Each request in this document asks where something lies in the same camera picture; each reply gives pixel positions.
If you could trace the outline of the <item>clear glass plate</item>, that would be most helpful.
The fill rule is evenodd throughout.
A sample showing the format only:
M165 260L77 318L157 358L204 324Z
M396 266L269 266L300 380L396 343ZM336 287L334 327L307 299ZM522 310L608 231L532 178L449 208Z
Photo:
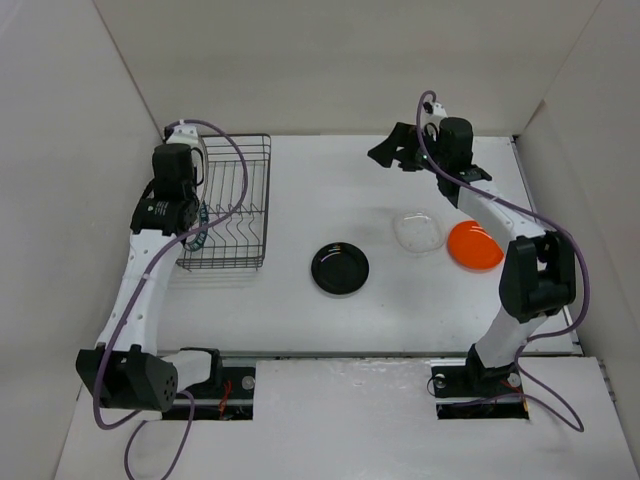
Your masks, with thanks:
M396 214L392 229L397 243L407 252L426 255L440 249L445 242L441 220L427 210Z

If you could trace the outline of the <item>orange plate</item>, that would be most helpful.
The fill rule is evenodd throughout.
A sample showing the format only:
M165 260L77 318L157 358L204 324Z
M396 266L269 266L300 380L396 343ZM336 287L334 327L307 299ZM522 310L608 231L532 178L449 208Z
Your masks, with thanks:
M472 271L491 270L504 259L497 242L473 220L456 224L449 232L446 246L455 263Z

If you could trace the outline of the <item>black plate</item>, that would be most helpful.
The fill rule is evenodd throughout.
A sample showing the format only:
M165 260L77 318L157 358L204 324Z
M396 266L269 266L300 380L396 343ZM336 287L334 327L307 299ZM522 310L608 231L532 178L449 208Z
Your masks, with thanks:
M353 244L334 242L320 248L313 256L310 273L325 293L351 295L368 280L370 265L365 253Z

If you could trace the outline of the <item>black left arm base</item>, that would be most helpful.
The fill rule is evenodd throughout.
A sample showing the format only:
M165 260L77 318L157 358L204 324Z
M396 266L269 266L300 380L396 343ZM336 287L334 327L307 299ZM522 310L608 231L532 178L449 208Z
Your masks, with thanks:
M250 421L253 419L256 361L227 357L217 349L185 348L162 357L177 370L178 391L195 401L194 419Z

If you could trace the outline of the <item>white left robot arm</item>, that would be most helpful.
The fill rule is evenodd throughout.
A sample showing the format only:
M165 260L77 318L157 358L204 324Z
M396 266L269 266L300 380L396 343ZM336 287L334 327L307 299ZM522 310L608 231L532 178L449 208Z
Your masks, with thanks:
M201 128L213 130L235 151L241 168L237 199L208 221L198 215L203 201L198 189L206 180L194 168L192 156L208 162ZM90 349L82 349L75 368L93 402L101 428L104 409L168 411L190 387L204 397L223 387L219 353L186 348L161 357L157 335L169 278L187 241L241 212L249 191L249 165L232 136L199 119L175 121L165 128L164 141L154 149L153 178L140 197L130 223L129 252L109 319Z

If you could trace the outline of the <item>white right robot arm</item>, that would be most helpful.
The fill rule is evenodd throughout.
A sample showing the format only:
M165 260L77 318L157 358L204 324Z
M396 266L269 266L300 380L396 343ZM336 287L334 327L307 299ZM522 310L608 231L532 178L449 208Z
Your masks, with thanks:
M400 157L407 168L433 172L440 193L475 220L504 254L499 312L472 345L462 369L465 387L483 394L514 367L546 320L574 301L573 248L558 230L537 223L533 212L501 197L492 176L473 161L471 123L448 116L434 92L420 100L416 122L407 130L417 137Z

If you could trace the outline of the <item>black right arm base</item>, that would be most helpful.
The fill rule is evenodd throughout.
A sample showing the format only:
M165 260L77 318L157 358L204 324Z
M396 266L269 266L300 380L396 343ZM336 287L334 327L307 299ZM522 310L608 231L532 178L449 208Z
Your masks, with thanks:
M513 362L486 369L471 349L465 360L433 360L430 369L427 386L436 399L439 420L529 419Z

